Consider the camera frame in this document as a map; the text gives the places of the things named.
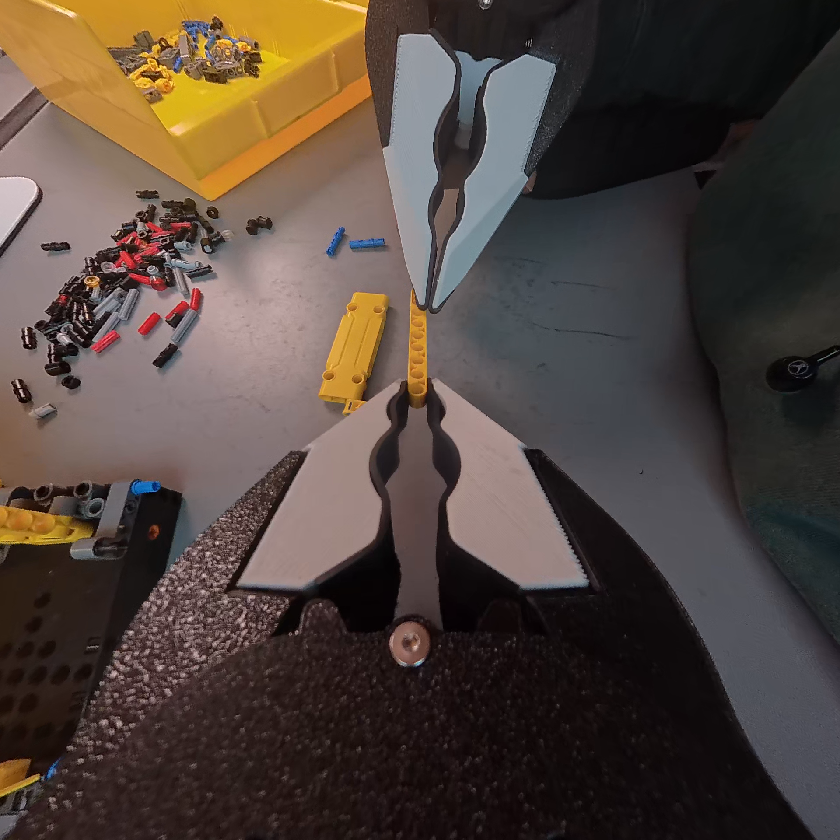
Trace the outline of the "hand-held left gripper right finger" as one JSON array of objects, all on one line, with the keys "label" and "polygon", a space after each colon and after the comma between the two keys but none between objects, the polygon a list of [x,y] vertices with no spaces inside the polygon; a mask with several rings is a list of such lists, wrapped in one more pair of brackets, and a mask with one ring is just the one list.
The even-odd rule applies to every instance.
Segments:
[{"label": "hand-held left gripper right finger", "polygon": [[525,444],[440,380],[426,408],[445,483],[436,543],[444,629],[477,629],[495,601],[585,591],[585,567]]}]

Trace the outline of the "pile of lego pins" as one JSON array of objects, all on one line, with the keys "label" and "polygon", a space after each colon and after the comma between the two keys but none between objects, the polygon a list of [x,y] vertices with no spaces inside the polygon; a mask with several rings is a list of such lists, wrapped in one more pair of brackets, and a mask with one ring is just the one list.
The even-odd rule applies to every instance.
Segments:
[{"label": "pile of lego pins", "polygon": [[3,438],[156,437],[269,410],[280,228],[144,202],[99,251],[49,243],[28,273],[2,268]]}]

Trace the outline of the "white board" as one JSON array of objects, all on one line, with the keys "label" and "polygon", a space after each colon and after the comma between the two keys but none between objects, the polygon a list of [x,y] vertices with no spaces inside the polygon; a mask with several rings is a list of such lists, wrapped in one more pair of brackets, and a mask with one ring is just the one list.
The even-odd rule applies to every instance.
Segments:
[{"label": "white board", "polygon": [[40,187],[30,178],[1,177],[1,256],[25,226],[42,197]]}]

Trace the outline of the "heap of mixed lego parts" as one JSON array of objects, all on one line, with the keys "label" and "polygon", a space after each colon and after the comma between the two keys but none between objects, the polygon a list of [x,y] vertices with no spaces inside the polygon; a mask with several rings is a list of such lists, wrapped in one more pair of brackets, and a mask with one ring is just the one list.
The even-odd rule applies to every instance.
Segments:
[{"label": "heap of mixed lego parts", "polygon": [[223,85],[243,77],[258,79],[263,64],[259,42],[232,35],[218,16],[184,19],[178,29],[159,38],[143,30],[131,45],[109,47],[108,53],[149,104],[173,93],[180,77]]}]

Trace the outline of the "yellow lego curved panel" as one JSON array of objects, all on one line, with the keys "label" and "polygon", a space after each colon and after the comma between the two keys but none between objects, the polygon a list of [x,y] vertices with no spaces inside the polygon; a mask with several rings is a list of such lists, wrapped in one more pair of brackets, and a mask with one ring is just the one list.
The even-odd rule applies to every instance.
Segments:
[{"label": "yellow lego curved panel", "polygon": [[319,397],[329,403],[362,398],[384,332],[389,297],[356,291],[332,343]]}]

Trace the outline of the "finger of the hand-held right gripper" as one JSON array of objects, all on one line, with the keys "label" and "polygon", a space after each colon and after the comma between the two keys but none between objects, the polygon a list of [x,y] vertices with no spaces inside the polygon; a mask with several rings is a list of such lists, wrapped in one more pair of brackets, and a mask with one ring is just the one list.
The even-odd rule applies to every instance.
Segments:
[{"label": "finger of the hand-held right gripper", "polygon": [[390,139],[383,149],[402,252],[416,302],[434,308],[438,243],[434,219],[443,199],[440,136],[459,105],[459,61],[430,30],[396,41]]},{"label": "finger of the hand-held right gripper", "polygon": [[479,89],[476,118],[484,119],[484,143],[465,179],[459,221],[444,244],[432,312],[465,278],[525,186],[555,71],[551,61],[523,55],[492,68]]}]

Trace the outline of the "black perforated base block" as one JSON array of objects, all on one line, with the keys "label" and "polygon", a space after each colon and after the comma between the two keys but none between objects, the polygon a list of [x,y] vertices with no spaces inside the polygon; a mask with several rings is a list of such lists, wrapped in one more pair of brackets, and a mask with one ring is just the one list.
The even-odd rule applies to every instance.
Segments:
[{"label": "black perforated base block", "polygon": [[142,506],[117,560],[12,549],[1,567],[1,759],[46,774],[66,750],[122,635],[165,572],[182,495]]}]

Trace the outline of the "long yellow holed lego beam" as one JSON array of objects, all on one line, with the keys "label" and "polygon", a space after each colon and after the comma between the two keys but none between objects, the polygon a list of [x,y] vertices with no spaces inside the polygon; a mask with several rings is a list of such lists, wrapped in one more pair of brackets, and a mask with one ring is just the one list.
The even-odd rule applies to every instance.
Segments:
[{"label": "long yellow holed lego beam", "polygon": [[415,290],[411,291],[409,310],[406,389],[410,407],[422,408],[428,392],[427,312],[418,307]]}]

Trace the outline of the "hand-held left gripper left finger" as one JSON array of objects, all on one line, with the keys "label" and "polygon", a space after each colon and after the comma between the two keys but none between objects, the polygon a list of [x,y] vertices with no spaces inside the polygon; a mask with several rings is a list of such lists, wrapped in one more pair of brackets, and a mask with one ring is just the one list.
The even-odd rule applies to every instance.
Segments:
[{"label": "hand-held left gripper left finger", "polygon": [[290,599],[278,632],[297,628],[315,599],[331,601],[351,632],[392,622],[401,572],[386,483],[404,426],[405,383],[396,381],[306,448],[235,583]]}]

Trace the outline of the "person's right forearm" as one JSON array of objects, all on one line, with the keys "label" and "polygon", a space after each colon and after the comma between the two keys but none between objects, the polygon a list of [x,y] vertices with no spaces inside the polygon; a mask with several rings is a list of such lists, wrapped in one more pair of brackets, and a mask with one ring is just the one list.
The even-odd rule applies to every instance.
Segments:
[{"label": "person's right forearm", "polygon": [[602,2],[581,97],[530,197],[582,196],[710,159],[838,30],[838,1]]}]

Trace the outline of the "yellow storage bin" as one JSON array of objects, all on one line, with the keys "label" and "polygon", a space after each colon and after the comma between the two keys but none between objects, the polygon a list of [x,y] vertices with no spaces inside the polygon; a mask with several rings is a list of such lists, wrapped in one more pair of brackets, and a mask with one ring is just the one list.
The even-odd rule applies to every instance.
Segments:
[{"label": "yellow storage bin", "polygon": [[[207,199],[218,198],[371,95],[367,2],[3,1],[2,48],[52,103]],[[175,75],[150,104],[109,48],[219,17],[259,43],[259,78]]]}]

